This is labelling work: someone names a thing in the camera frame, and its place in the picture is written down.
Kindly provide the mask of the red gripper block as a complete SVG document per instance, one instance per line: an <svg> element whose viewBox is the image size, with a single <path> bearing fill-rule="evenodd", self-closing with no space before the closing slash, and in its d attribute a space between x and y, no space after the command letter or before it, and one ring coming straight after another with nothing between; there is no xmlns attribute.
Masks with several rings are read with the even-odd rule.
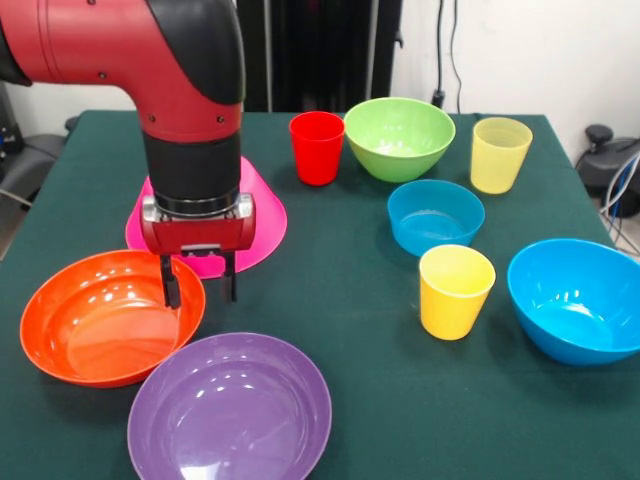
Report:
<svg viewBox="0 0 640 480"><path fill-rule="evenodd" d="M256 232L256 204L253 197L240 197L229 209L213 217L180 218L162 212L153 197L144 197L139 215L147 248L160 255L161 282L165 305L181 307L179 282L169 255L221 255L222 297L237 301L236 251L247 250Z"/></svg>

